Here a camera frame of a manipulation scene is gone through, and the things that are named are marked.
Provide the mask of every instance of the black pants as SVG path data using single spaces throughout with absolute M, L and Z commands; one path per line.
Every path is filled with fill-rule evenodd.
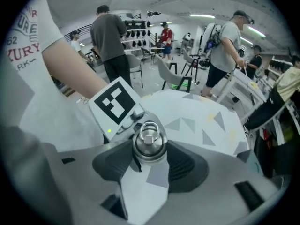
M 268 100 L 250 115 L 245 127 L 248 130 L 258 128 L 273 117 L 284 104 L 285 102 L 277 92 L 277 89 L 274 88 L 270 92 Z
M 216 84 L 219 81 L 221 81 L 223 77 L 225 77 L 226 74 L 227 72 L 224 72 L 219 68 L 216 68 L 214 65 L 210 63 L 210 69 L 208 71 L 206 86 L 208 88 L 213 88 L 214 86 L 216 86 Z
M 131 86 L 130 69 L 126 55 L 106 60 L 103 63 L 110 82 L 122 77 Z

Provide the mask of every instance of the cap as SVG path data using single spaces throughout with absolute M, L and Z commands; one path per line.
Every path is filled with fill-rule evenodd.
M 253 46 L 253 49 L 256 49 L 256 48 L 259 49 L 259 52 L 262 52 L 262 48 L 261 48 L 259 45 L 254 45 L 254 46 Z
M 73 39 L 73 35 L 75 35 L 75 34 L 80 34 L 80 30 L 75 30 L 75 31 L 72 31 L 72 32 L 70 32 L 70 39 L 72 40 Z
M 243 17 L 247 18 L 249 24 L 254 24 L 254 20 L 251 17 L 249 17 L 244 11 L 238 10 L 233 14 L 233 16 L 236 16 L 236 15 L 243 16 Z

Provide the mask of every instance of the gray t-shirt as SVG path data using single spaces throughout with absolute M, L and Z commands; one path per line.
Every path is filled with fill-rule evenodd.
M 230 39 L 236 50 L 240 49 L 240 30 L 235 23 L 231 21 L 226 22 L 221 29 L 220 36 L 221 38 Z M 216 68 L 227 73 L 230 73 L 236 64 L 221 43 L 212 50 L 210 62 Z
M 124 55 L 124 47 L 120 35 L 127 32 L 127 27 L 121 18 L 114 14 L 98 17 L 90 28 L 94 46 L 97 46 L 102 61 Z

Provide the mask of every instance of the black shorts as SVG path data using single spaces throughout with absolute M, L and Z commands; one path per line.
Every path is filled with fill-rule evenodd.
M 208 77 L 206 86 L 209 88 L 213 88 L 225 75 L 227 72 L 224 72 L 210 63 L 210 70 L 208 71 Z

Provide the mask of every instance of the person in red shirt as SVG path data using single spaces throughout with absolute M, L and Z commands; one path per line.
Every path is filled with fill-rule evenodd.
M 167 22 L 163 22 L 161 25 L 164 27 L 163 31 L 161 32 L 161 40 L 163 41 L 163 44 L 165 45 L 163 49 L 163 58 L 165 58 L 166 55 L 168 55 L 168 60 L 171 60 L 171 50 L 172 50 L 172 38 L 173 38 L 173 32 L 170 28 L 168 28 Z

